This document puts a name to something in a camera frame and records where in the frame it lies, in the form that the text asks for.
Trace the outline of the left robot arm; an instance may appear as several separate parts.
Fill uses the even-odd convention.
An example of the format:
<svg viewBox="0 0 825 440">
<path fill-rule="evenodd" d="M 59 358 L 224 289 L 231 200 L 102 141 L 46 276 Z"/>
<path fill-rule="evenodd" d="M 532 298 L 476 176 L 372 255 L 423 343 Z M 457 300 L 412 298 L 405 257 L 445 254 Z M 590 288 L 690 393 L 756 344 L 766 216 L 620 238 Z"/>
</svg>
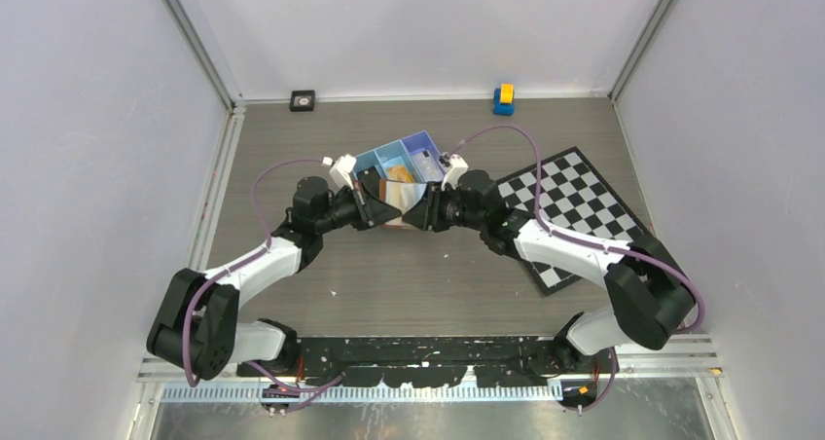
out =
<svg viewBox="0 0 825 440">
<path fill-rule="evenodd" d="M 241 323 L 238 313 L 269 286 L 308 267 L 325 234 L 368 230 L 400 217 L 400 209 L 381 199 L 381 181 L 374 168 L 352 176 L 337 192 L 321 177 L 301 179 L 284 221 L 262 244 L 222 267 L 173 275 L 147 351 L 183 369 L 191 384 L 248 360 L 261 361 L 276 376 L 290 374 L 299 360 L 297 348 L 287 343 L 293 330 L 269 320 Z"/>
</svg>

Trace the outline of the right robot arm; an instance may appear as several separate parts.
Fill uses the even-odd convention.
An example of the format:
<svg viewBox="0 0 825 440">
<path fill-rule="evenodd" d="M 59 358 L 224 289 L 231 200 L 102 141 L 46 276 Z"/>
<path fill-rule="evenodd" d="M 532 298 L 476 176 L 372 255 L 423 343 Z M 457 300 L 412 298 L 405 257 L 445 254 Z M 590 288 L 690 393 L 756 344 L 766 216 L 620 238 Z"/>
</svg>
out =
<svg viewBox="0 0 825 440">
<path fill-rule="evenodd" d="M 608 305 L 573 316 L 554 337 L 556 362 L 568 372 L 582 371 L 596 353 L 625 343 L 658 350 L 690 312 L 700 310 L 694 288 L 656 238 L 601 239 L 555 227 L 537 213 L 508 206 L 483 170 L 464 173 L 455 185 L 429 183 L 403 219 L 422 231 L 472 229 L 498 255 L 601 286 Z"/>
</svg>

